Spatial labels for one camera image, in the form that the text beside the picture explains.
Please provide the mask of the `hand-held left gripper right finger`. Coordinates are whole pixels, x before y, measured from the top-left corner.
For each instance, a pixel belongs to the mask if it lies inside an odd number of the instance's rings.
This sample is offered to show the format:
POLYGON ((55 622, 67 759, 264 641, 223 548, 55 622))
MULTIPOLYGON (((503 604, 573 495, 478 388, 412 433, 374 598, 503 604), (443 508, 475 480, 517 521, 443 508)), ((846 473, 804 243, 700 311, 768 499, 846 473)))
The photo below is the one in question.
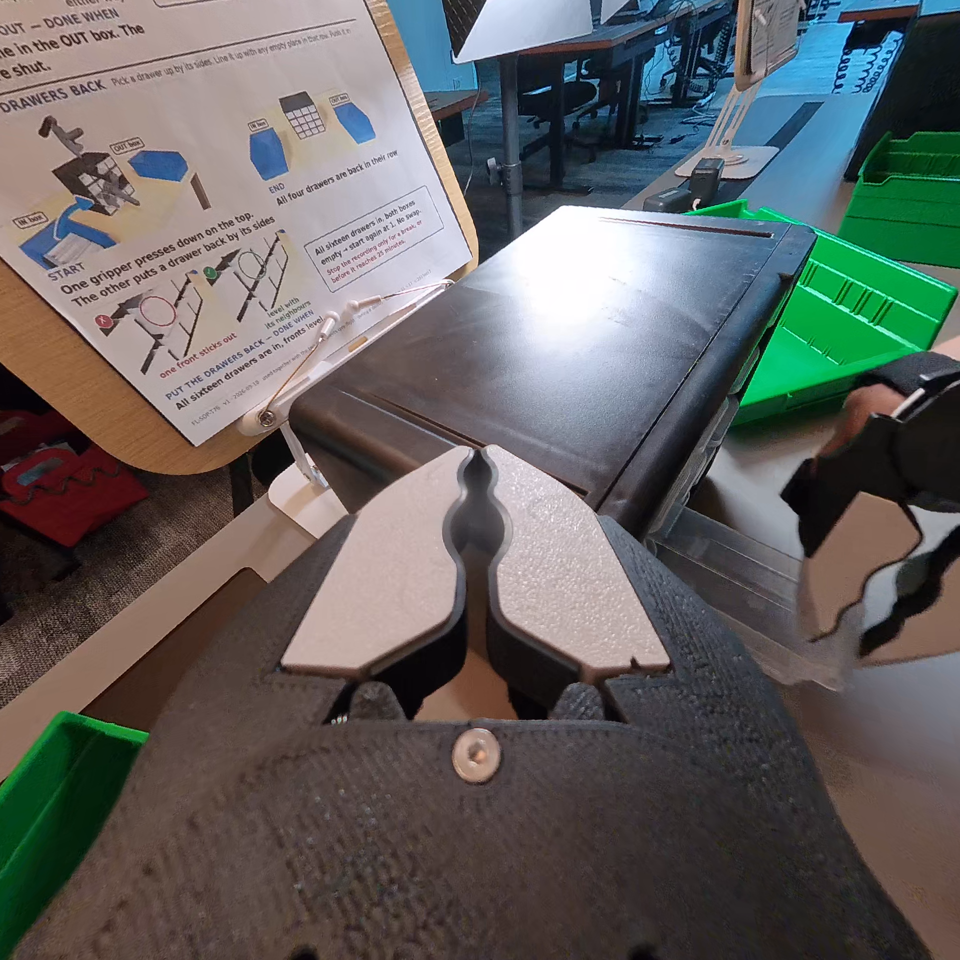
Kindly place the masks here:
POLYGON ((558 656, 585 682, 670 657, 597 514, 571 489, 500 446, 482 451, 503 539, 488 574, 508 638, 558 656))

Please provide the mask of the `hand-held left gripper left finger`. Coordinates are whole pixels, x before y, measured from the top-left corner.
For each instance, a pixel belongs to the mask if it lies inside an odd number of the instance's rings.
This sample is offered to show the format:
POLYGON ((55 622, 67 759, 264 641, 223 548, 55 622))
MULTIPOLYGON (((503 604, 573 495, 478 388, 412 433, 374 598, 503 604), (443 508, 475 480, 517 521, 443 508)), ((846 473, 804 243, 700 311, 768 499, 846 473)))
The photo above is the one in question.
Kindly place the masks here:
POLYGON ((423 702, 460 671, 467 578, 453 519, 473 458, 454 447, 359 510, 282 655, 286 672, 379 682, 423 702))

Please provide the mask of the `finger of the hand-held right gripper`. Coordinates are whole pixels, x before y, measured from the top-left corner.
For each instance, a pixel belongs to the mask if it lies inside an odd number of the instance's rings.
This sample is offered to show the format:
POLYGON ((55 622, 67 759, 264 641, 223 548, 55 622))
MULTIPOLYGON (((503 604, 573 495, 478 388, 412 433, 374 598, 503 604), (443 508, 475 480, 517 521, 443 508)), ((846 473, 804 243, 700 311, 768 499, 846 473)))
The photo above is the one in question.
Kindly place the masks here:
POLYGON ((959 529, 932 550, 906 558, 894 576, 889 614, 862 636, 864 666, 908 663, 959 649, 959 529))
POLYGON ((876 495, 856 495, 811 556, 796 599, 797 638, 827 642, 846 631, 861 639, 893 613, 897 577, 924 540, 916 511, 876 495))

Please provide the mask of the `clear plastic drawer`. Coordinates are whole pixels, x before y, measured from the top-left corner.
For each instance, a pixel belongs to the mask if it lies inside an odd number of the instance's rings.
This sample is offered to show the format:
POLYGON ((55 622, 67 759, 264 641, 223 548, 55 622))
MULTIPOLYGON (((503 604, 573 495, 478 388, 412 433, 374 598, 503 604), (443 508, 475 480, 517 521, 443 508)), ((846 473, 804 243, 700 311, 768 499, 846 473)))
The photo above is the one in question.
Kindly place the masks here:
POLYGON ((778 684, 839 691, 858 662, 863 605, 811 639, 801 616, 801 562, 687 507, 645 546, 726 622, 778 684))

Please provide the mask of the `green plastic bin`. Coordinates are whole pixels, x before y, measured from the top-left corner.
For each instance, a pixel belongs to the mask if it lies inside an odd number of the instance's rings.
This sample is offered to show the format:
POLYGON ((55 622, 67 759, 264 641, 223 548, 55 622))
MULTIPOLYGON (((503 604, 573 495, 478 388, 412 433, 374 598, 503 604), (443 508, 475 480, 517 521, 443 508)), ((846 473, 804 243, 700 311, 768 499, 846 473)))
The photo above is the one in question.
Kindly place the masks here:
POLYGON ((958 256, 958 201, 910 203, 899 217, 846 215, 820 228, 734 420, 781 420, 838 400, 875 366, 932 347, 957 290, 903 262, 958 256))
POLYGON ((867 155, 838 236, 884 258, 959 267, 959 133, 888 132, 867 155))
POLYGON ((100 834, 149 733, 61 711, 1 788, 1 957, 100 834))

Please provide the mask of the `black drawer cabinet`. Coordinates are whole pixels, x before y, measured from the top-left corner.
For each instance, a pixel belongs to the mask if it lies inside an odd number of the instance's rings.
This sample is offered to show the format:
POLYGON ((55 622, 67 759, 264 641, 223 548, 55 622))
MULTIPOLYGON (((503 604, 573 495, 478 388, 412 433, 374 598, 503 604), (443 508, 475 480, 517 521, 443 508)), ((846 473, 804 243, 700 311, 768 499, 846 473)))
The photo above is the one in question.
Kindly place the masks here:
POLYGON ((643 540, 817 235, 564 206, 307 390, 290 424, 350 512, 498 446, 643 540))

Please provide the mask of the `grey office desk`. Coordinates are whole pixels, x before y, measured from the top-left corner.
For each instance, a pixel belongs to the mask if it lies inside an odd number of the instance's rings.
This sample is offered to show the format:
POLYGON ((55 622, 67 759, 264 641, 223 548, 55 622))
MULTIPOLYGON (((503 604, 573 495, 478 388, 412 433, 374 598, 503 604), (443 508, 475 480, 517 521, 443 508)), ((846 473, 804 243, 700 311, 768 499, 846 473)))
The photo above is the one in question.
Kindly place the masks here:
POLYGON ((761 96, 734 143, 774 140, 779 152, 753 180, 725 181, 714 203, 742 198, 750 210, 769 208, 836 233, 854 188, 844 174, 876 99, 876 93, 761 96))

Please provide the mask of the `person's right hand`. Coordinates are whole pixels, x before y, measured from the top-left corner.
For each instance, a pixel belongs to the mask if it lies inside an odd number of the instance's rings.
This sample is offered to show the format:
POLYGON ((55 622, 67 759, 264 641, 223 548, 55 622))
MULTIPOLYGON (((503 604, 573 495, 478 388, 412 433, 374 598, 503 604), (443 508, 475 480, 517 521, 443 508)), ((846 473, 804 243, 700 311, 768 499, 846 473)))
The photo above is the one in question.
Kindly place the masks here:
POLYGON ((847 395, 843 414, 831 439, 820 449, 824 457, 843 450, 874 415, 893 417, 914 394, 937 396, 958 385, 959 338, 932 351, 915 351, 864 372, 847 395))

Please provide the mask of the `wooden board on white stand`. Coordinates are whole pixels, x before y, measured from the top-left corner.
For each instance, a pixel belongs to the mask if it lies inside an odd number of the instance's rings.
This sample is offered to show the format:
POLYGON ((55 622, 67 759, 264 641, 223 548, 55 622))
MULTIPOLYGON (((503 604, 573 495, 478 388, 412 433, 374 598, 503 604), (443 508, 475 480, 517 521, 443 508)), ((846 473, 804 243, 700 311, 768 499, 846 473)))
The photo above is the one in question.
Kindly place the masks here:
POLYGON ((735 139, 762 82, 797 56, 805 6, 799 1, 738 3, 733 86, 702 149, 674 170, 677 178, 689 180, 701 162, 717 161, 722 181, 744 183, 761 174, 781 151, 777 146, 738 146, 735 139))

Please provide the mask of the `metal light stand pole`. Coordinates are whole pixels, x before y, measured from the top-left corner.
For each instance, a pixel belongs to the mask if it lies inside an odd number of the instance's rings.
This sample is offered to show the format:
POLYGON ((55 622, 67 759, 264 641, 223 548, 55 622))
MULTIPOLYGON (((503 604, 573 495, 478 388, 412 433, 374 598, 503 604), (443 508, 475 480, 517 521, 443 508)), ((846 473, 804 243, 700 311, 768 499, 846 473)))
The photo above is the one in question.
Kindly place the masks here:
POLYGON ((519 133, 519 54, 498 57, 503 158, 501 181, 506 199, 509 242, 523 232, 523 179, 519 133))

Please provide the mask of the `black office chair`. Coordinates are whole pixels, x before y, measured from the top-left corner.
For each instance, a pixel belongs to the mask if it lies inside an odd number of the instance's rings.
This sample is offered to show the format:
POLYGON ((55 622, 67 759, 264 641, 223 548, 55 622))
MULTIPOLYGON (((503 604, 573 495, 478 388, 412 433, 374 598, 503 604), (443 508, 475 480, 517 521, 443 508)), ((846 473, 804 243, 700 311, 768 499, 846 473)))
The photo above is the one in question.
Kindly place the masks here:
POLYGON ((566 80, 561 86, 521 92, 518 96, 518 118, 526 118, 535 128, 545 123, 549 130, 520 148, 520 161, 525 162, 545 149, 549 150, 554 161, 564 150, 576 147, 586 151, 589 162, 595 162, 597 147, 566 129, 566 118, 591 105, 595 97, 596 87, 590 81, 581 79, 566 80))

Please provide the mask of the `small wooden table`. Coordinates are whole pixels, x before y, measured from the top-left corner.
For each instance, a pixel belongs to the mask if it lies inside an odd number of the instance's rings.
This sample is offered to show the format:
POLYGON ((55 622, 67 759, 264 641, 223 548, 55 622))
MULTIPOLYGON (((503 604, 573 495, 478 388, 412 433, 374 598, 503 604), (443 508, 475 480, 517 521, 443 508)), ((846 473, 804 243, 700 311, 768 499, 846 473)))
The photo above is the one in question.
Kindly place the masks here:
POLYGON ((467 121, 476 106, 489 99, 486 90, 424 91, 424 98, 437 126, 441 143, 449 148, 466 139, 467 121))

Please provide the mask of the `long office table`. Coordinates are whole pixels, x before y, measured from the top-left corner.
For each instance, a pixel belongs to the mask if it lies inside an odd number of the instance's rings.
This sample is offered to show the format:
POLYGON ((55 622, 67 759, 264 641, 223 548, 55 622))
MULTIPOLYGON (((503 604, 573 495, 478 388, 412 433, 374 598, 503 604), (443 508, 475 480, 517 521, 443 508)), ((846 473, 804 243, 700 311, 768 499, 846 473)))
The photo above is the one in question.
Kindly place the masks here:
MULTIPOLYGON (((704 33, 714 27, 731 35, 735 2, 657 2, 652 16, 630 22, 597 26, 585 36, 521 52, 518 60, 518 96, 565 81, 589 81, 596 88, 592 104, 565 118, 565 128, 597 147, 632 152, 658 146, 661 136, 641 131, 649 102, 643 95, 643 72, 656 50, 679 44, 678 63, 667 68, 674 76, 670 97, 655 106, 683 107, 692 103, 689 92, 696 76, 704 33)), ((523 188, 538 193, 585 196, 592 188, 566 182, 567 150, 554 160, 549 154, 546 180, 524 179, 523 188)))

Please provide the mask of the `softbox light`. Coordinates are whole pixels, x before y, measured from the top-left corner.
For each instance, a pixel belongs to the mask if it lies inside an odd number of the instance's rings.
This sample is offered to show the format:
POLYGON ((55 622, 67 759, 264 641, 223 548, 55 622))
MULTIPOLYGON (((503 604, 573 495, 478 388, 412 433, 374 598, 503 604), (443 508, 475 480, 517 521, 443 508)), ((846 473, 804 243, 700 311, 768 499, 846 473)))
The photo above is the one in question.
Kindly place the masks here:
POLYGON ((497 58, 589 35, 625 1, 442 1, 453 62, 497 58))

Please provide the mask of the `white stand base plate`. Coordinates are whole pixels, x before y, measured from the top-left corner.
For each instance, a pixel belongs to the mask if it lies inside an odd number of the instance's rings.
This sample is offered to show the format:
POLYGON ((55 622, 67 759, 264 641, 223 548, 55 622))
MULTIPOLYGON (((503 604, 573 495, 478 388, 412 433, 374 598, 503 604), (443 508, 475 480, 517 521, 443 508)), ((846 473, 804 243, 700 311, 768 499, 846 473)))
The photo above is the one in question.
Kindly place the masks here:
POLYGON ((280 433, 294 462, 271 482, 270 505, 318 541, 349 513, 292 426, 283 423, 280 433))

